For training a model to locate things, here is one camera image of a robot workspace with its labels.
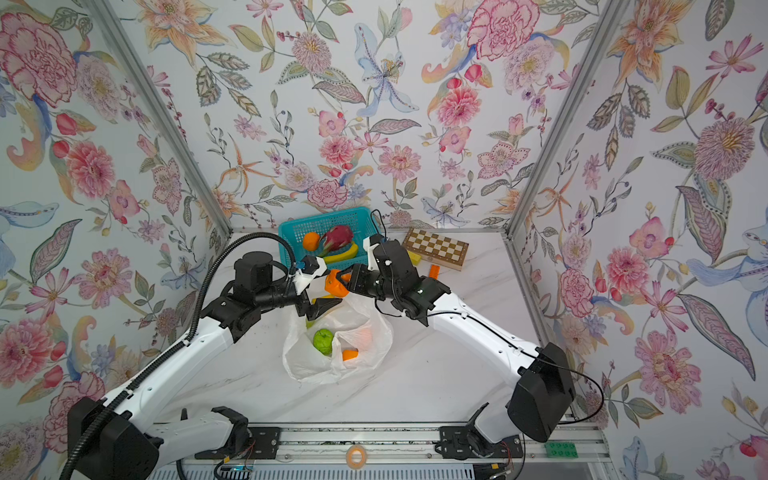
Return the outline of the orange fruit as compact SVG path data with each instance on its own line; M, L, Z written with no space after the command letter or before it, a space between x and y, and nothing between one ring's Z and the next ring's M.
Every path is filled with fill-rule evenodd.
M318 250L321 243L321 236L316 232L308 232L302 238L302 247L308 252Z
M335 297L335 298L344 298L349 294L349 290L342 282L343 277L340 274L339 270L333 269L331 270L328 275L326 276L326 280L324 283L324 289L325 291Z

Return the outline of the green apple toy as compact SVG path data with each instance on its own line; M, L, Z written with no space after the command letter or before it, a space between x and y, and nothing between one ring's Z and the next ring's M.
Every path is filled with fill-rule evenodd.
M312 338L313 347L324 356L331 356L333 352L334 333L328 329L317 330Z

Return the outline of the white translucent plastic bag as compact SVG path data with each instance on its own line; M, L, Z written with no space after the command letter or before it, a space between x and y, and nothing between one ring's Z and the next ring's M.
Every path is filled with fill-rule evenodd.
M391 324L376 310L374 301L349 294L342 303L316 321L308 321L293 307L283 309L280 318L286 327L282 363L288 376L297 382L331 384L345 378L373 372L389 353L394 340ZM334 333L333 352L324 356L312 345L314 333ZM342 352L356 349L359 356L342 360Z

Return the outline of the pink dragon fruit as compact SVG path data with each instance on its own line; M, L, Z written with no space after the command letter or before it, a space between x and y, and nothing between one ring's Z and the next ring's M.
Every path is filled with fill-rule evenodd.
M354 232L349 226L336 225L321 237L319 255L324 257L332 252L339 251L353 241Z

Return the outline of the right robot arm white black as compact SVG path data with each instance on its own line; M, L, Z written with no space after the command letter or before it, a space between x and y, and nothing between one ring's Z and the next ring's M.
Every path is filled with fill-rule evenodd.
M416 273L401 278L354 265L336 275L347 291L389 300L401 315L459 342L484 360L512 389L509 400L486 403L470 418L464 435L474 454L489 456L496 445L522 435L546 442L575 400L564 351L517 337L472 309L442 282Z

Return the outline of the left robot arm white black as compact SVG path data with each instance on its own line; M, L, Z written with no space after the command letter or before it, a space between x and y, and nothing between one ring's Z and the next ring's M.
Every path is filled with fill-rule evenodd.
M307 289L328 268L307 256L286 267L262 251L238 259L235 276L207 306L197 305L188 332L100 400L82 399L67 417L67 460L60 474L89 479L146 479L159 466L212 451L235 456L254 443L247 417L218 406L197 417L156 425L162 410L209 362L241 340L262 316L291 308L316 320L337 305Z

